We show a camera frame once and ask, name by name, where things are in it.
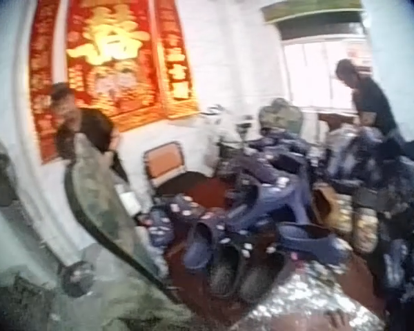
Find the hand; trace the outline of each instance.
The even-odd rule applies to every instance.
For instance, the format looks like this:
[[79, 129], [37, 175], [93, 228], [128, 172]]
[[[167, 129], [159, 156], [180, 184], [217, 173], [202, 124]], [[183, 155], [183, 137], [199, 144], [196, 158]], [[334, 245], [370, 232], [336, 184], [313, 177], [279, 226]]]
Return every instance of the hand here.
[[111, 150], [105, 152], [101, 158], [103, 166], [110, 168], [113, 164], [113, 156], [114, 152], [112, 152]]
[[348, 315], [342, 312], [341, 310], [337, 310], [335, 312], [328, 312], [327, 316], [331, 325], [331, 330], [353, 331], [353, 328], [350, 326]]

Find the hair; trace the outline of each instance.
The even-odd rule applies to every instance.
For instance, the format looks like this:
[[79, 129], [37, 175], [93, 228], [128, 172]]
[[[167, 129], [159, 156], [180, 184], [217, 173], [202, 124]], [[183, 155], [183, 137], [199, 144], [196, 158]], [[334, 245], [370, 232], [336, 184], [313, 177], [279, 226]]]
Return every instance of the hair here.
[[353, 62], [349, 59], [342, 59], [339, 62], [337, 62], [336, 65], [336, 76], [337, 78], [341, 79], [343, 76], [346, 75], [358, 75], [357, 69]]
[[60, 101], [72, 94], [74, 94], [74, 90], [69, 87], [68, 83], [63, 82], [53, 84], [50, 92], [51, 107], [55, 107]]

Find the silver foil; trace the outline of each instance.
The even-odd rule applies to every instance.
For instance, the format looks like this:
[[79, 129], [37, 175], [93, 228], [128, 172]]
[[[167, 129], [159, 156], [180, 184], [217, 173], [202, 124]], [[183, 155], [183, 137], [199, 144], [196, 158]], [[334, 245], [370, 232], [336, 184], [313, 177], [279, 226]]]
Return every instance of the silver foil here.
[[338, 309], [350, 317], [354, 331], [382, 331], [383, 321], [347, 297], [334, 275], [322, 272], [323, 266], [319, 266], [304, 264], [287, 282], [274, 286], [270, 294], [230, 331], [273, 331], [276, 320], [292, 314], [298, 316], [296, 331], [312, 330], [312, 316]]

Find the black shirt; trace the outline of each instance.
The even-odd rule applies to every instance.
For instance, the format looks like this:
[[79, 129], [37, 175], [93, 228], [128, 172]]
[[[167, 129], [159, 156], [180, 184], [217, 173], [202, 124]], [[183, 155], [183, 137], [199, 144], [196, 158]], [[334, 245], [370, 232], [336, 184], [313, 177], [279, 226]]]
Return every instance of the black shirt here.
[[375, 113], [373, 126], [387, 135], [397, 127], [388, 99], [370, 77], [360, 79], [359, 88], [353, 93], [353, 103], [359, 113]]
[[[81, 127], [79, 132], [85, 134], [93, 146], [101, 153], [107, 152], [114, 128], [113, 122], [99, 110], [82, 108], [81, 111]], [[63, 124], [57, 130], [55, 140], [60, 157], [63, 159], [73, 159], [75, 157], [74, 132], [72, 130]], [[123, 169], [118, 153], [114, 154], [111, 168], [124, 181], [128, 182], [128, 176]]]

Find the gold chinese character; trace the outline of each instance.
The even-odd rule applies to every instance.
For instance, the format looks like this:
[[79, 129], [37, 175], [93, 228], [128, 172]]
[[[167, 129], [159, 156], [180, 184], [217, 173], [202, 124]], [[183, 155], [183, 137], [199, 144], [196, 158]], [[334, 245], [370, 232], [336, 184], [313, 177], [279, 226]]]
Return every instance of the gold chinese character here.
[[163, 21], [164, 32], [181, 32], [176, 21]]
[[169, 0], [161, 0], [158, 2], [159, 2], [158, 6], [160, 9], [170, 9], [170, 10], [174, 9], [172, 2]]
[[70, 57], [86, 57], [94, 66], [115, 60], [134, 59], [143, 41], [150, 40], [150, 34], [137, 31], [138, 23], [128, 5], [117, 5], [115, 13], [105, 7], [93, 9], [93, 16], [86, 20], [83, 37], [89, 43], [67, 50]]
[[49, 32], [49, 22], [48, 21], [42, 21], [35, 24], [35, 29], [39, 34], [45, 34]]
[[48, 45], [48, 37], [46, 35], [38, 36], [33, 43], [34, 49], [38, 51], [44, 50], [47, 45]]
[[176, 79], [178, 81], [186, 78], [186, 66], [182, 66], [180, 64], [174, 64], [172, 69], [168, 71], [169, 74], [172, 75], [173, 79]]
[[48, 107], [49, 98], [45, 95], [37, 95], [32, 101], [32, 111], [34, 114], [42, 114]]
[[33, 74], [30, 79], [30, 85], [33, 90], [42, 90], [49, 85], [49, 78], [46, 72]]
[[172, 94], [175, 99], [188, 99], [189, 89], [188, 81], [172, 83]]
[[180, 39], [176, 34], [170, 34], [166, 37], [166, 41], [170, 47], [177, 47]]
[[49, 66], [49, 53], [48, 51], [41, 54], [34, 54], [30, 60], [30, 66], [33, 70], [39, 70]]
[[175, 13], [172, 10], [162, 10], [159, 16], [163, 21], [176, 21]]
[[84, 91], [83, 72], [81, 66], [73, 66], [68, 69], [70, 87], [78, 92]]
[[182, 54], [182, 49], [179, 47], [167, 50], [167, 61], [182, 62], [186, 59], [186, 55]]
[[50, 134], [54, 131], [50, 120], [47, 118], [39, 119], [37, 124], [39, 125], [40, 133], [42, 135]]
[[40, 19], [47, 19], [48, 17], [54, 16], [54, 6], [45, 6], [40, 9]]

